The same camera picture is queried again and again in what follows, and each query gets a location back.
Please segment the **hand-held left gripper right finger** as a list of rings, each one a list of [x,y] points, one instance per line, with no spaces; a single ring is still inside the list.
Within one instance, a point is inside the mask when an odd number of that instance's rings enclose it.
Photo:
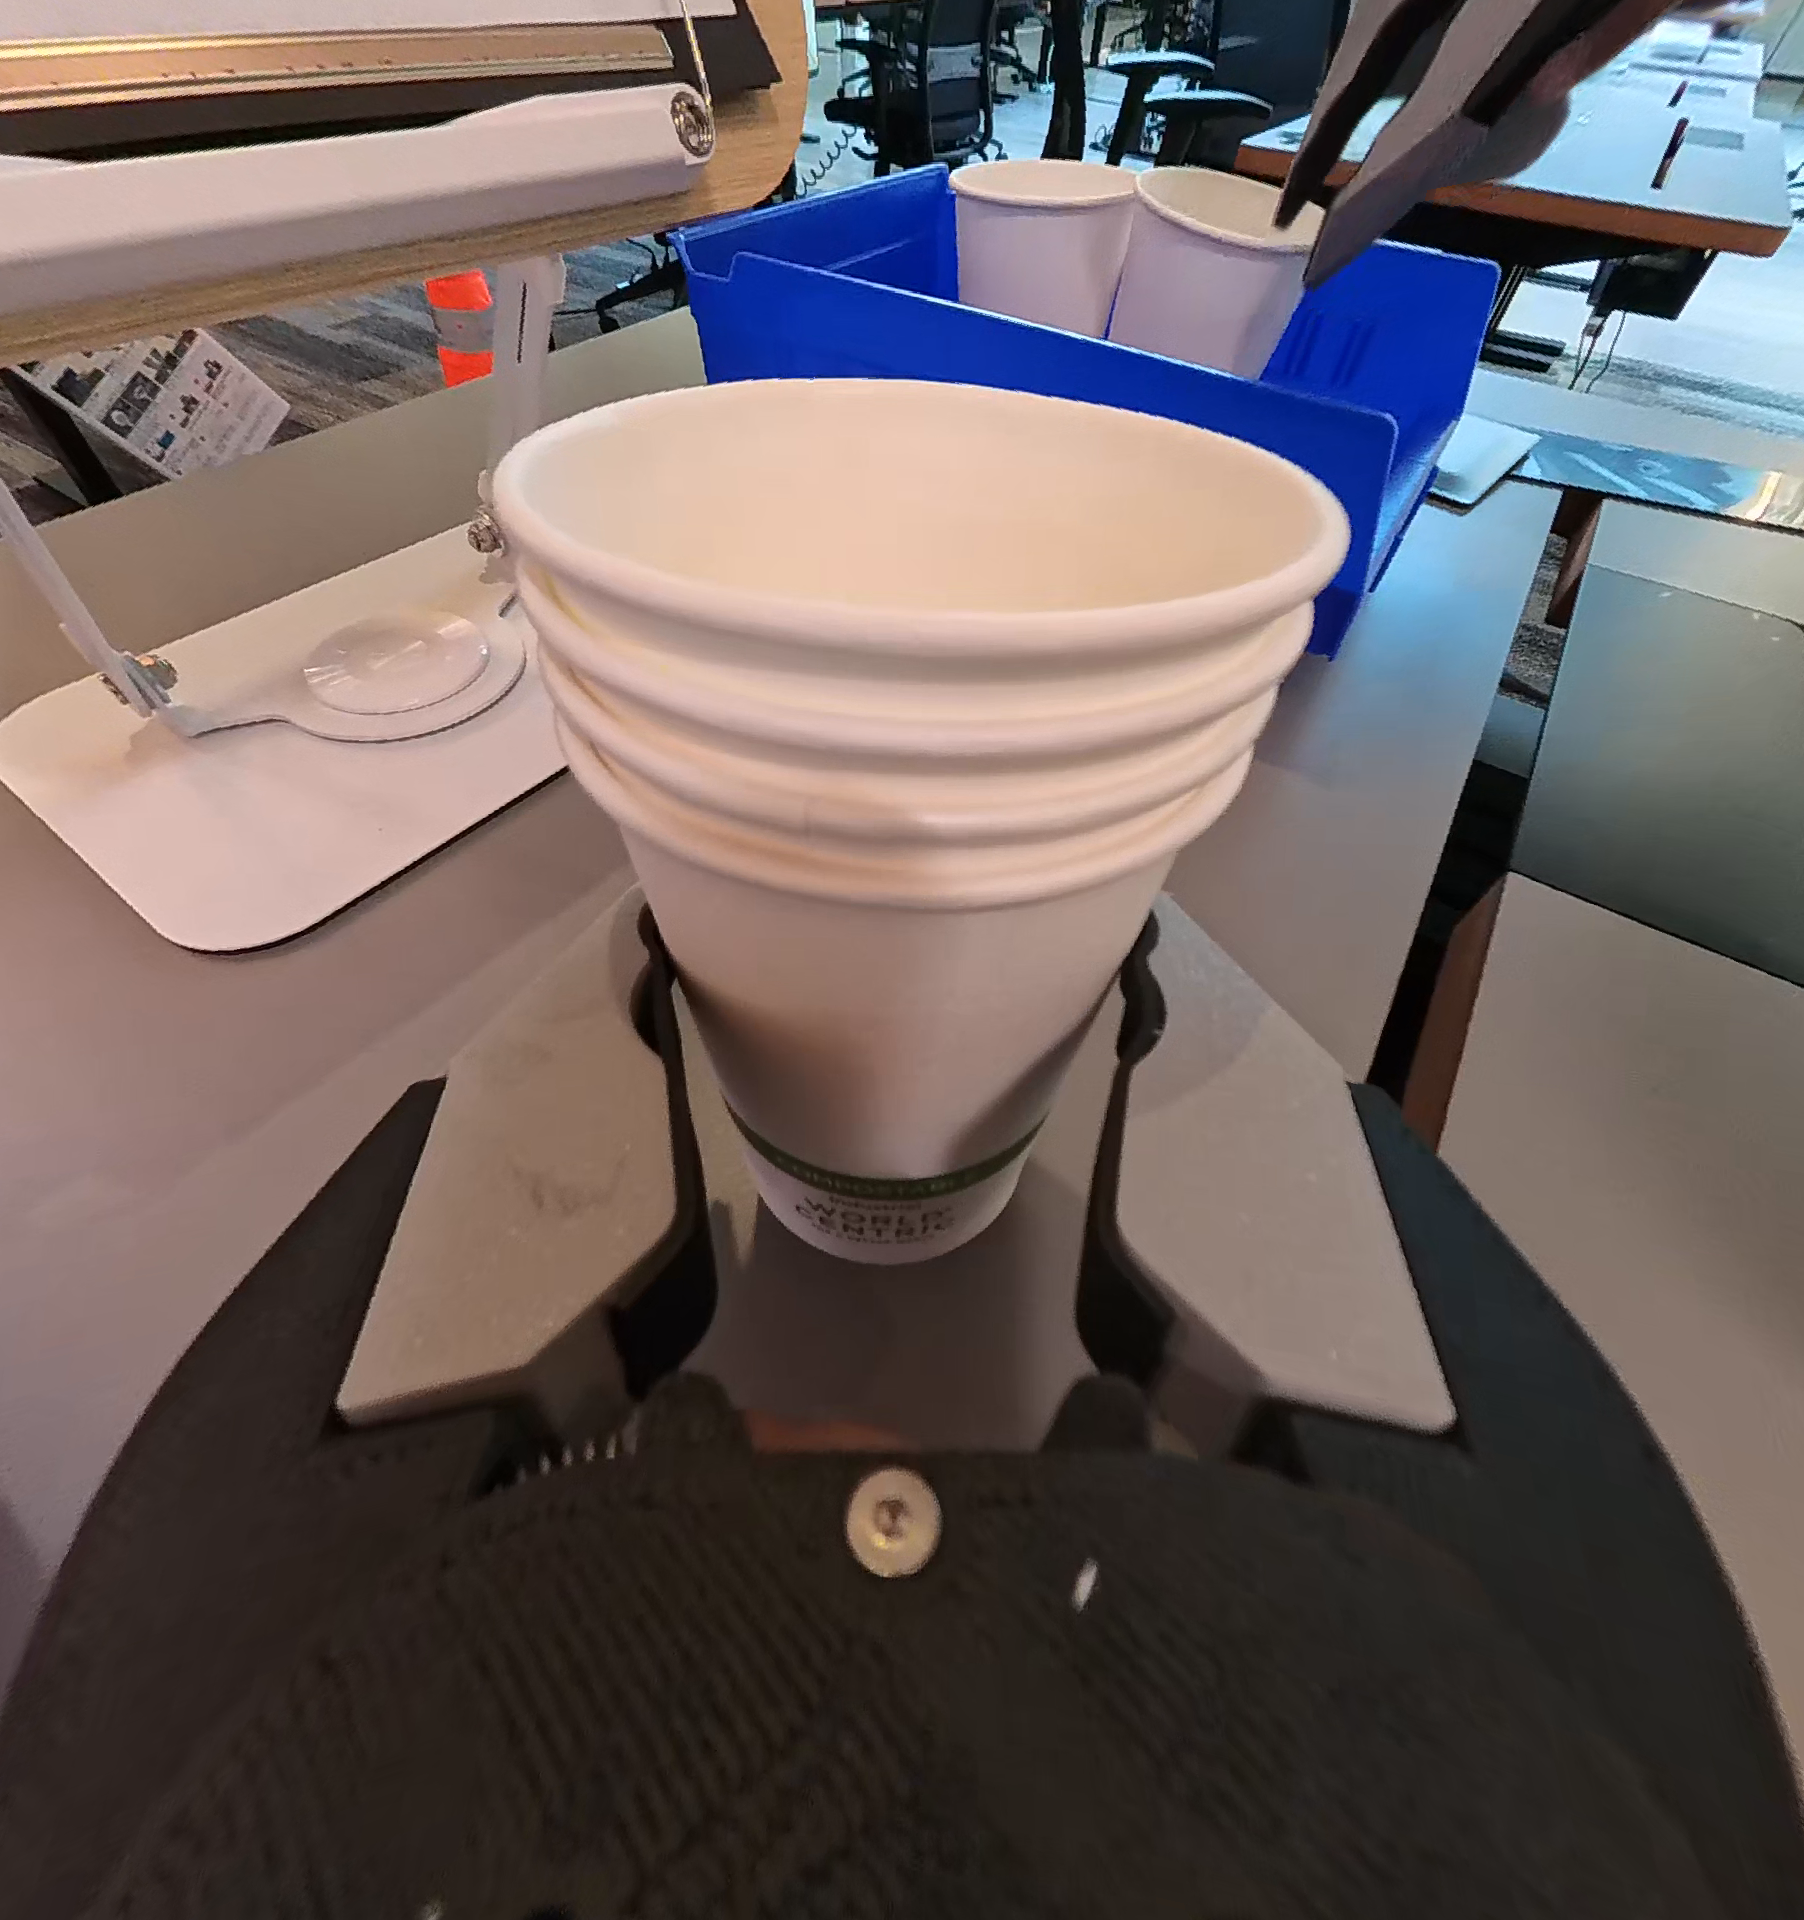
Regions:
[[[1343,1069],[1165,896],[1114,992],[1074,1294],[1092,1366],[1188,1453],[1230,1453],[1286,1414],[1449,1434]]]

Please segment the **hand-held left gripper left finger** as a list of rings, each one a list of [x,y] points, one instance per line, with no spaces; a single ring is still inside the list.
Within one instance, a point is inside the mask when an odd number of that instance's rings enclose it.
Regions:
[[[619,1427],[715,1304],[673,964],[619,899],[452,1057],[338,1414]]]

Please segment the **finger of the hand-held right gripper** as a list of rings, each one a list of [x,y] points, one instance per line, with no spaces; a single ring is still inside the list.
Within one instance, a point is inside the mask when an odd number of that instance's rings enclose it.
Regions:
[[[1275,230],[1296,223],[1430,30],[1430,1],[1345,3],[1339,39],[1273,207]]]
[[[1528,169],[1553,141],[1573,87],[1672,9],[1667,1],[1430,6],[1432,28],[1377,101],[1393,101],[1391,116],[1323,211],[1305,289],[1342,271],[1432,190]]]

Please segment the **white paper cup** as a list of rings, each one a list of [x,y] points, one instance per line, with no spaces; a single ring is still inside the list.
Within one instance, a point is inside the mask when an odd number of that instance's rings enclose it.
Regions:
[[[1269,181],[1202,166],[1135,175],[1121,274],[1106,323],[1114,343],[1260,378],[1303,297],[1323,211],[1277,225]]]
[[[954,169],[959,302],[1101,340],[1130,247],[1135,180],[1099,159],[1052,156]]]

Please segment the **stack of white cups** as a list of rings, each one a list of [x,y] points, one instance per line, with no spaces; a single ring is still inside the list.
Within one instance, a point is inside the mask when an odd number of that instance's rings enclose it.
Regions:
[[[730,379],[532,431],[490,504],[765,1207],[987,1227],[1352,527],[1308,468],[1067,395]]]

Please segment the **blue plastic bin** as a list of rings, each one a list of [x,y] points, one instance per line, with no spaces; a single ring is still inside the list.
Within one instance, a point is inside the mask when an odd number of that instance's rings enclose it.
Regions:
[[[943,166],[703,218],[671,234],[708,379],[949,379],[1125,407],[1260,445],[1342,504],[1348,556],[1308,651],[1334,660],[1466,412],[1499,274],[1377,242],[1303,293],[1263,378],[996,316],[955,300]]]

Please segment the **brown edged office desk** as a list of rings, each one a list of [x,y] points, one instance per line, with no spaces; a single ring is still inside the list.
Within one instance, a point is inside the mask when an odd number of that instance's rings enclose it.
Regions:
[[[1522,276],[1654,251],[1765,260],[1791,223],[1774,122],[1595,82],[1565,98],[1529,166],[1436,188],[1383,236]]]

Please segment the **black office chair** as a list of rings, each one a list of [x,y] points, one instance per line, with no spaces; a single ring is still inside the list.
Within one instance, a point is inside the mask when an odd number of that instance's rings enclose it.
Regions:
[[[1106,134],[1106,164],[1120,166],[1130,158],[1158,166],[1186,164],[1204,89],[1215,77],[1213,59],[1177,50],[1139,50],[1106,56],[1101,72],[1121,84]]]
[[[998,3],[891,3],[880,11],[885,22],[872,32],[837,38],[837,53],[861,59],[864,89],[828,98],[824,118],[866,135],[876,180],[987,158]]]

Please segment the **dark laminated sheet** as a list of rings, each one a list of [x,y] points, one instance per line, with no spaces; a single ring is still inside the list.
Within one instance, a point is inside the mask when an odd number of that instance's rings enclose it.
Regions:
[[[1758,525],[1804,538],[1804,474],[1660,445],[1538,433],[1514,477],[1658,512]]]

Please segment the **clear round disc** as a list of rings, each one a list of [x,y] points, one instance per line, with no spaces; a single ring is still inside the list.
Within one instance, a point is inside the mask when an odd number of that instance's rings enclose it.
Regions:
[[[401,605],[340,626],[314,648],[299,671],[319,707],[353,717],[395,717],[466,693],[490,657],[483,630],[468,616]]]

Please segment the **black desk mat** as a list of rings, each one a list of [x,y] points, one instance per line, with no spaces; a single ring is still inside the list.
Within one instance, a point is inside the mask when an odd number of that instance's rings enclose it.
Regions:
[[[1509,866],[1804,992],[1804,623],[1589,566]]]

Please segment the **printed photo leaflet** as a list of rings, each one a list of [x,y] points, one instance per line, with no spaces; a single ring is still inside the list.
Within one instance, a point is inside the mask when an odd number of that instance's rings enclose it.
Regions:
[[[11,371],[100,445],[163,477],[261,451],[290,416],[290,400],[203,327],[34,357]]]

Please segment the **orange traffic cone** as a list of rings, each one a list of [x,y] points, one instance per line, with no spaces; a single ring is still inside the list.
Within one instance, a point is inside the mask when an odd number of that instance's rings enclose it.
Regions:
[[[433,323],[433,352],[446,387],[488,378],[496,360],[493,292],[479,269],[437,274],[423,279]]]

